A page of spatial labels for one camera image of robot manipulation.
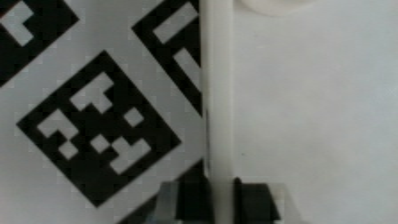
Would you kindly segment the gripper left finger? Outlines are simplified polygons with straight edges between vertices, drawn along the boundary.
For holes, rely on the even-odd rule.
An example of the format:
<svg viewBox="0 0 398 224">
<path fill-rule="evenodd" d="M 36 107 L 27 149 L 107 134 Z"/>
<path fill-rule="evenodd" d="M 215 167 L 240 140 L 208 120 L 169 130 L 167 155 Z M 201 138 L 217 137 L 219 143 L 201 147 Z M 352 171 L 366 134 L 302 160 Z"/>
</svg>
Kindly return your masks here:
<svg viewBox="0 0 398 224">
<path fill-rule="evenodd" d="M 212 189 L 205 175 L 162 183 L 146 224 L 215 224 Z"/>
</svg>

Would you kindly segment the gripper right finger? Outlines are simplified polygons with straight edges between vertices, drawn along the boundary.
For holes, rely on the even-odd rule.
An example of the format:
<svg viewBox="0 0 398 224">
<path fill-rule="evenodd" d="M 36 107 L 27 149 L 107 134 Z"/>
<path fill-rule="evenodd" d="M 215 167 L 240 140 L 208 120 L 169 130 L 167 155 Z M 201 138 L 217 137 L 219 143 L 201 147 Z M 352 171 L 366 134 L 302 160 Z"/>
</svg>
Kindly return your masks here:
<svg viewBox="0 0 398 224">
<path fill-rule="evenodd" d="M 311 224 L 301 215 L 286 187 L 233 181 L 235 224 Z"/>
</svg>

